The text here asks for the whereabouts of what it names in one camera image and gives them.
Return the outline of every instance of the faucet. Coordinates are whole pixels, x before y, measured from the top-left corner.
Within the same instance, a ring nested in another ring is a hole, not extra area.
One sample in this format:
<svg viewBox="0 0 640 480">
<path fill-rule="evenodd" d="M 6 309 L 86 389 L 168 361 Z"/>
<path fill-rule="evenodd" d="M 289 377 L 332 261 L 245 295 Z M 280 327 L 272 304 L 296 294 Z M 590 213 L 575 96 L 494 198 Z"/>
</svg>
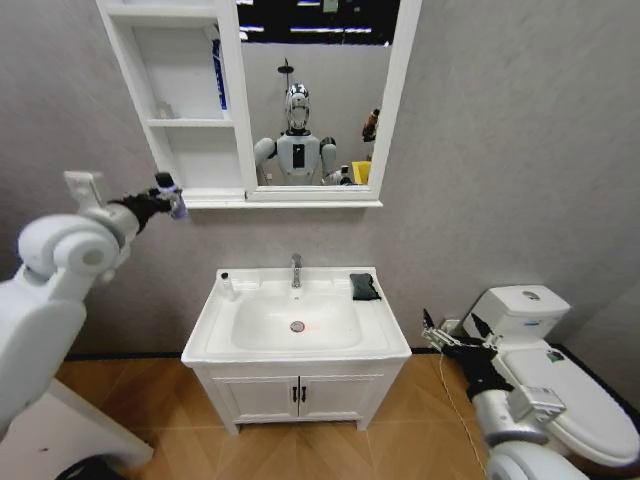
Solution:
<svg viewBox="0 0 640 480">
<path fill-rule="evenodd" d="M 291 287 L 300 288 L 302 285 L 300 284 L 300 270 L 302 270 L 302 257 L 299 253 L 294 253 L 291 255 L 291 262 L 293 267 L 293 282 L 291 282 Z"/>
</svg>

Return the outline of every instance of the toilet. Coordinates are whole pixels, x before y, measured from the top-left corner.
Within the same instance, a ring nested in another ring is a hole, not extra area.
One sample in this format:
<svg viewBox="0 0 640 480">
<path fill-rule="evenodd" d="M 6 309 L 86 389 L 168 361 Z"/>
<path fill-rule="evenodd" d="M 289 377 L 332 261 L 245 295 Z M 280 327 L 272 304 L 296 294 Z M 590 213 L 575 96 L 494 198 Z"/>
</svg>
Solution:
<svg viewBox="0 0 640 480">
<path fill-rule="evenodd" d="M 545 447 L 621 467 L 640 453 L 640 438 L 617 402 L 584 370 L 544 341 L 570 306 L 541 285 L 492 288 L 478 300 L 462 327 L 472 337 L 500 337 L 496 370 L 512 385 L 551 388 L 566 411 L 546 425 Z"/>
</svg>

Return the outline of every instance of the bathroom sink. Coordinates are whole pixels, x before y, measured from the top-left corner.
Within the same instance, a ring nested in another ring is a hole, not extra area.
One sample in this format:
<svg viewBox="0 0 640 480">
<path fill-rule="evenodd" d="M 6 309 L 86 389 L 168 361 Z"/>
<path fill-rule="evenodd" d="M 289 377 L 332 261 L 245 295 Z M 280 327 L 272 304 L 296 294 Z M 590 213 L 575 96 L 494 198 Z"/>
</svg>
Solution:
<svg viewBox="0 0 640 480">
<path fill-rule="evenodd" d="M 227 272 L 236 298 L 225 296 Z M 354 301 L 351 273 L 369 273 L 381 300 Z M 373 267 L 220 270 L 182 355 L 188 365 L 242 361 L 406 358 L 411 351 Z"/>
<path fill-rule="evenodd" d="M 249 297 L 231 331 L 235 345 L 257 351 L 333 350 L 361 338 L 353 301 L 332 293 Z"/>
</svg>

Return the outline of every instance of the gray wall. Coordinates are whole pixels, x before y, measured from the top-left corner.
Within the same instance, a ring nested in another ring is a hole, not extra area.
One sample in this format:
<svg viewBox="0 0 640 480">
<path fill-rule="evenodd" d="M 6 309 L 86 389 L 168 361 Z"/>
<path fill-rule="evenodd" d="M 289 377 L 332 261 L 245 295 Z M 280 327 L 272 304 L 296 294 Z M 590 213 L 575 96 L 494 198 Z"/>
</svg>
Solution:
<svg viewBox="0 0 640 480">
<path fill-rule="evenodd" d="M 216 268 L 298 250 L 308 265 L 376 265 L 412 345 L 422 306 L 462 315 L 488 287 L 547 284 L 575 305 L 556 338 L 614 386 L 633 378 L 606 365 L 638 364 L 614 334 L 637 323 L 639 22 L 636 0 L 424 0 L 385 207 L 158 219 L 91 294 L 75 350 L 180 349 Z M 3 276 L 25 222 L 73 209 L 63 169 L 103 170 L 117 192 L 152 178 L 90 1 L 0 7 L 0 122 Z"/>
<path fill-rule="evenodd" d="M 336 139 L 335 168 L 366 160 L 373 144 L 362 141 L 362 127 L 369 113 L 382 104 L 391 48 L 243 43 L 242 59 L 254 143 L 264 137 L 277 139 L 287 128 L 285 77 L 276 71 L 287 57 L 295 68 L 290 76 L 291 83 L 301 82 L 309 89 L 311 115 L 308 128 L 320 140 L 327 136 Z M 265 173 L 273 174 L 271 185 L 284 184 L 276 159 L 265 162 L 263 168 Z M 260 175 L 258 181 L 264 184 Z"/>
</svg>

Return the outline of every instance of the toilet tank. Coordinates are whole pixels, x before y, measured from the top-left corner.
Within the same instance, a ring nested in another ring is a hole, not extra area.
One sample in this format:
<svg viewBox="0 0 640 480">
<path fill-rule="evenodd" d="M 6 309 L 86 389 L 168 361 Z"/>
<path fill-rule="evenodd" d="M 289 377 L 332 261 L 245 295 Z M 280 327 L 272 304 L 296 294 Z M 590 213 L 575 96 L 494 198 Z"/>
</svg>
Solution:
<svg viewBox="0 0 640 480">
<path fill-rule="evenodd" d="M 462 324 L 472 337 L 483 337 L 472 315 L 496 335 L 543 338 L 571 306 L 543 285 L 516 285 L 487 290 Z"/>
</svg>

